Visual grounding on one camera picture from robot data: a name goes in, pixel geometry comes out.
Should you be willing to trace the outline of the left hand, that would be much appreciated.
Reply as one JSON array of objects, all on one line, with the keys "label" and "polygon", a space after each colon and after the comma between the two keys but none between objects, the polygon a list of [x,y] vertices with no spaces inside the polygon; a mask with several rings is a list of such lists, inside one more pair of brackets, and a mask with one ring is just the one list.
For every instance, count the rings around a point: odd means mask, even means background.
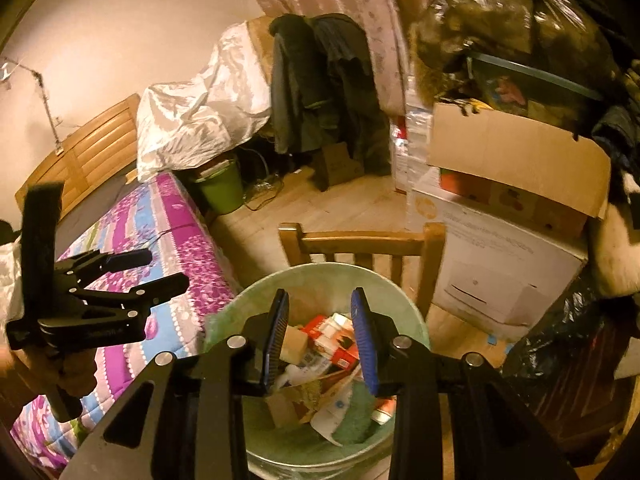
[{"label": "left hand", "polygon": [[11,350],[18,374],[33,393],[61,388],[74,398],[82,398],[96,388],[96,349],[53,354],[49,348]]}]

